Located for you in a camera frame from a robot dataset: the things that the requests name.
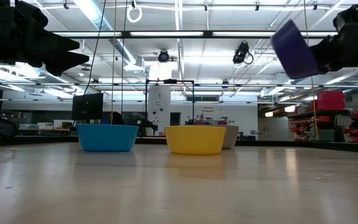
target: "computer monitor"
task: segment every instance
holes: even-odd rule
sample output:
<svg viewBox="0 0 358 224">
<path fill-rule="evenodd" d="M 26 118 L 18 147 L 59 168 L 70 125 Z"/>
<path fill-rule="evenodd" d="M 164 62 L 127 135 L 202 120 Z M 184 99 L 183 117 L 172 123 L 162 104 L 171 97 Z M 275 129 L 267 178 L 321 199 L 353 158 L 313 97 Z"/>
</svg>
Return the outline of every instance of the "computer monitor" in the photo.
<svg viewBox="0 0 358 224">
<path fill-rule="evenodd" d="M 74 96 L 72 120 L 102 119 L 103 117 L 103 93 Z"/>
</svg>

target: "shelving unit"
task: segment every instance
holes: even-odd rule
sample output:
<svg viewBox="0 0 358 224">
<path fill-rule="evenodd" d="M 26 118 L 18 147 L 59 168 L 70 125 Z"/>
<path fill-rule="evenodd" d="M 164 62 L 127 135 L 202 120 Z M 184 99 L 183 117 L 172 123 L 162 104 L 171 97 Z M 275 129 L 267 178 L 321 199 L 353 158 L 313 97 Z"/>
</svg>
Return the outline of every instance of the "shelving unit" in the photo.
<svg viewBox="0 0 358 224">
<path fill-rule="evenodd" d="M 343 129 L 336 126 L 335 117 L 337 115 L 351 117 L 353 123 L 347 129 Z M 303 114 L 296 114 L 289 116 L 290 131 L 296 133 L 298 138 L 294 138 L 296 141 L 307 141 L 305 139 L 305 131 L 309 125 L 314 123 L 314 112 L 310 111 Z M 334 142 L 345 142 L 344 134 L 348 134 L 353 140 L 351 142 L 358 142 L 358 118 L 353 118 L 349 110 L 319 110 L 316 111 L 316 119 L 318 130 L 332 129 L 334 130 Z"/>
</svg>

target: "ceiling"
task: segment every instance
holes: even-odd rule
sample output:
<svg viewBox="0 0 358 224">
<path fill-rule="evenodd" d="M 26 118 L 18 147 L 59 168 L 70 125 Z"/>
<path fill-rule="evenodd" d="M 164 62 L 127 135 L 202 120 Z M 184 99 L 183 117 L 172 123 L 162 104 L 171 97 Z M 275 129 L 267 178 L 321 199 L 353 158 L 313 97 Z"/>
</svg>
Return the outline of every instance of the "ceiling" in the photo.
<svg viewBox="0 0 358 224">
<path fill-rule="evenodd" d="M 54 7 L 54 9 L 42 9 L 48 17 L 49 23 L 46 27 L 50 31 L 95 31 L 97 28 L 90 22 L 85 14 L 76 7 L 74 1 L 68 0 L 69 10 L 64 9 L 64 0 L 26 0 L 37 7 Z M 131 23 L 125 20 L 126 2 L 117 1 L 117 8 L 114 8 L 114 1 L 108 0 L 105 15 L 111 24 L 116 25 L 116 30 L 176 30 L 175 0 L 137 0 L 138 6 L 142 7 L 142 19 L 139 22 Z M 216 8 L 208 13 L 203 9 L 204 0 L 183 0 L 183 15 L 179 16 L 178 23 L 181 30 L 277 30 L 289 19 L 294 20 L 300 30 L 305 30 L 305 15 L 303 10 L 284 11 L 303 7 L 302 0 L 259 0 L 260 9 L 248 10 L 246 7 L 255 7 L 255 1 L 248 0 L 207 0 L 208 6 Z M 318 9 L 306 10 L 306 21 L 312 30 L 334 30 L 333 19 L 341 9 L 350 7 L 351 4 L 358 4 L 358 0 L 317 0 Z M 340 2 L 339 9 L 327 13 L 328 9 Z M 307 6 L 313 6 L 313 0 L 306 0 Z M 137 17 L 136 11 L 131 12 L 133 18 Z M 96 40 L 76 40 L 81 48 L 75 52 L 84 53 L 91 57 L 95 51 Z M 255 60 L 252 65 L 237 70 L 233 65 L 232 57 L 241 41 L 248 41 L 253 49 Z M 320 40 L 309 40 L 309 45 L 317 44 Z M 178 58 L 178 41 L 176 39 L 126 39 L 124 45 L 135 55 L 142 56 L 146 67 L 157 64 L 155 54 L 162 49 Z M 183 77 L 186 80 L 195 80 L 198 83 L 221 83 L 228 79 L 230 83 L 285 83 L 288 79 L 282 78 L 285 73 L 278 60 L 275 60 L 275 53 L 270 46 L 269 40 L 259 39 L 181 39 L 183 46 Z M 100 39 L 96 49 L 96 58 L 92 67 L 92 78 L 98 78 L 101 82 L 111 82 L 114 74 L 114 82 L 120 82 L 122 75 L 125 82 L 143 82 L 143 73 L 126 72 L 122 69 L 124 63 L 120 57 L 113 52 L 113 46 L 106 39 Z M 173 68 L 172 78 L 180 78 L 178 62 L 170 62 Z M 87 82 L 89 72 L 81 71 L 82 66 L 71 68 L 65 72 L 70 78 L 80 82 Z M 353 72 L 354 69 L 343 69 L 331 73 L 332 78 L 340 77 Z M 350 77 L 343 81 L 354 81 Z M 105 90 L 108 87 L 100 87 L 98 90 Z"/>
</svg>

